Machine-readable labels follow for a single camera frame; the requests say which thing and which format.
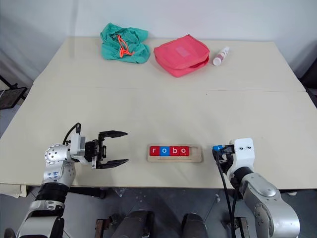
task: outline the white table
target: white table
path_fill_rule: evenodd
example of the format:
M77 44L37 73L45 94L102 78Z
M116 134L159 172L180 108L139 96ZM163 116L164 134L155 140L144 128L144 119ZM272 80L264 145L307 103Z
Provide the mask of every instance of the white table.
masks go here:
M65 44L71 40L75 51L67 57ZM153 56L145 64L106 61L94 51L99 49L97 39L71 40L37 78L0 140L1 183L39 185L44 151L61 143L69 128L80 122L88 140L97 138L99 131L128 132L107 139L106 145L107 159L130 161L94 171L76 164L74 186L222 188L211 147L252 137L257 172L281 189L317 188L317 110L273 43L204 41L217 49L229 45L232 54L219 67L208 65L173 78ZM266 49L264 56L250 61L249 73L233 64L244 67L238 52L252 54L240 48ZM267 55L273 55L275 63L259 62ZM275 70L279 77L273 80ZM150 143L199 144L204 161L149 163Z

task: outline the red pouch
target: red pouch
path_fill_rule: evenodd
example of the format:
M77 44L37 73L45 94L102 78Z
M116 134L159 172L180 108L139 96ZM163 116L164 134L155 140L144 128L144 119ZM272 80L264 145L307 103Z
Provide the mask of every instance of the red pouch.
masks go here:
M191 35L154 48L157 62L175 77L204 67L209 61L208 47Z

